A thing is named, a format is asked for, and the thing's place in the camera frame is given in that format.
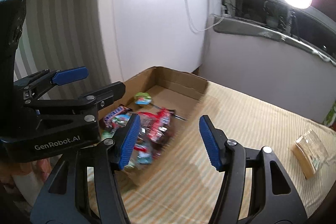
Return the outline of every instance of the striped mattress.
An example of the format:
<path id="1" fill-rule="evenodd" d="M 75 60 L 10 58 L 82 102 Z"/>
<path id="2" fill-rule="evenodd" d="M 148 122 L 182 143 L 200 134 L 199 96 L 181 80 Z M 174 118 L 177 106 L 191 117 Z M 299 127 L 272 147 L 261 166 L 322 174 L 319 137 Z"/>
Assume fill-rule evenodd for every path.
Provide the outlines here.
<path id="1" fill-rule="evenodd" d="M 291 177 L 307 215 L 321 204 L 336 179 L 335 132 L 321 124 L 209 82 L 203 100 L 197 105 L 183 130 L 167 148 L 161 168 L 149 181 L 134 186 L 123 173 L 118 182 L 132 223 L 208 223 L 215 206 L 223 173 L 211 166 L 198 121 L 207 114 L 216 128 L 245 147 L 272 147 Z M 305 131 L 313 129 L 325 145 L 328 161 L 315 176 L 306 180 L 289 147 Z M 252 172 L 247 169 L 240 218 L 247 216 Z M 91 208 L 95 201 L 93 169 L 88 171 Z"/>

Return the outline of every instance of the beige striped fabric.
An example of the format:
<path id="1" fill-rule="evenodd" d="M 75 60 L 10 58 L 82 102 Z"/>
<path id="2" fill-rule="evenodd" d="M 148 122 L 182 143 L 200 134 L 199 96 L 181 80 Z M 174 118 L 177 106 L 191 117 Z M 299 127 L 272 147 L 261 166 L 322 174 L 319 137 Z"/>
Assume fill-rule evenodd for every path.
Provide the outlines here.
<path id="1" fill-rule="evenodd" d="M 26 0 L 14 80 L 40 70 L 86 66 L 87 79 L 55 87 L 44 99 L 72 99 L 110 83 L 97 0 Z"/>
<path id="2" fill-rule="evenodd" d="M 336 179 L 335 132 L 321 124 L 260 101 L 235 90 L 209 82 L 202 102 L 179 132 L 162 166 L 151 179 L 135 187 L 122 173 L 119 186 L 132 223 L 208 223 L 221 187 L 223 173 L 211 166 L 199 134 L 198 121 L 207 114 L 216 128 L 245 147 L 272 147 L 291 177 L 307 215 L 321 204 Z M 306 180 L 289 147 L 305 131 L 313 129 L 325 145 L 328 162 Z M 240 218 L 248 213 L 251 170 L 246 172 Z M 90 204 L 95 201 L 93 170 L 88 171 Z"/>

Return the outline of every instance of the snack package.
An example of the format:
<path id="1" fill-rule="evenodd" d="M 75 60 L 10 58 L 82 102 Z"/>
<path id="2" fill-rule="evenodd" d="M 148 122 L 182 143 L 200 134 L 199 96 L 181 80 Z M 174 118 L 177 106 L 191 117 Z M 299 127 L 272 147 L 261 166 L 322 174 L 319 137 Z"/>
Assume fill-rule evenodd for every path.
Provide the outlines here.
<path id="1" fill-rule="evenodd" d="M 157 114 L 138 112 L 141 119 L 141 131 L 124 172 L 137 184 L 139 172 L 160 157 L 165 145 L 173 136 L 173 117 L 175 111 L 166 108 Z"/>
<path id="2" fill-rule="evenodd" d="M 103 119 L 100 120 L 100 126 L 102 128 L 113 128 L 112 122 L 116 116 L 132 113 L 132 109 L 129 107 L 125 107 L 124 105 L 120 105 L 115 110 L 107 114 Z"/>
<path id="3" fill-rule="evenodd" d="M 325 146 L 313 130 L 300 136 L 292 146 L 292 151 L 306 179 L 313 177 L 328 158 Z"/>
<path id="4" fill-rule="evenodd" d="M 334 103 L 333 107 L 331 108 L 328 115 L 324 119 L 323 124 L 336 131 L 336 102 Z"/>
<path id="5" fill-rule="evenodd" d="M 146 92 L 138 92 L 134 96 L 134 101 L 137 105 L 149 105 L 152 101 L 152 97 Z"/>
<path id="6" fill-rule="evenodd" d="M 118 128 L 124 127 L 127 124 L 132 113 L 131 108 L 120 105 L 101 119 L 100 126 L 104 129 L 101 139 L 112 138 Z"/>

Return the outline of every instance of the candy wrapper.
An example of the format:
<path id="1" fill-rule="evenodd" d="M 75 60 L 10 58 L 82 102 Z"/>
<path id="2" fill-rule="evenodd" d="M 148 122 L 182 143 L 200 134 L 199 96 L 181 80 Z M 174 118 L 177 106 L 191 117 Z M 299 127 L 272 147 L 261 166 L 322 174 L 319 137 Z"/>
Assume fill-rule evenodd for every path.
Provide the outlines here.
<path id="1" fill-rule="evenodd" d="M 146 92 L 138 92 L 134 96 L 134 101 L 137 105 L 149 105 L 152 101 L 152 97 Z"/>
<path id="2" fill-rule="evenodd" d="M 131 108 L 120 105 L 101 119 L 100 126 L 104 128 L 101 139 L 112 138 L 118 128 L 126 126 L 132 113 Z"/>
<path id="3" fill-rule="evenodd" d="M 174 110 L 166 108 L 161 109 L 157 114 L 138 112 L 141 118 L 141 132 L 130 162 L 124 169 L 135 184 L 137 184 L 139 172 L 160 157 L 164 147 L 174 135 L 174 114 Z"/>

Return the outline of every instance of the metal screw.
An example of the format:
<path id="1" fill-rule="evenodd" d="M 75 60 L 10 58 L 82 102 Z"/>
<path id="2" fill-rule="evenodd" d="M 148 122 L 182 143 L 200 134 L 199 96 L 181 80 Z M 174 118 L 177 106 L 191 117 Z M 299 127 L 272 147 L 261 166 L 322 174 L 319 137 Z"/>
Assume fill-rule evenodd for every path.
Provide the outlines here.
<path id="1" fill-rule="evenodd" d="M 86 115 L 86 116 L 84 117 L 84 120 L 85 120 L 86 122 L 93 122 L 95 119 L 96 119 L 96 118 L 95 118 L 93 115 Z"/>
<path id="2" fill-rule="evenodd" d="M 113 140 L 113 139 L 108 138 L 108 139 L 105 139 L 105 140 L 104 140 L 104 144 L 105 144 L 105 145 L 111 145 L 111 144 L 113 144 L 113 143 L 114 143 L 114 140 Z"/>
<path id="3" fill-rule="evenodd" d="M 272 153 L 272 149 L 269 146 L 264 146 L 262 149 L 265 153 Z"/>
<path id="4" fill-rule="evenodd" d="M 235 145 L 237 144 L 237 142 L 236 142 L 235 140 L 231 140 L 231 139 L 229 139 L 229 140 L 227 140 L 227 144 L 228 144 L 229 146 L 235 146 Z"/>

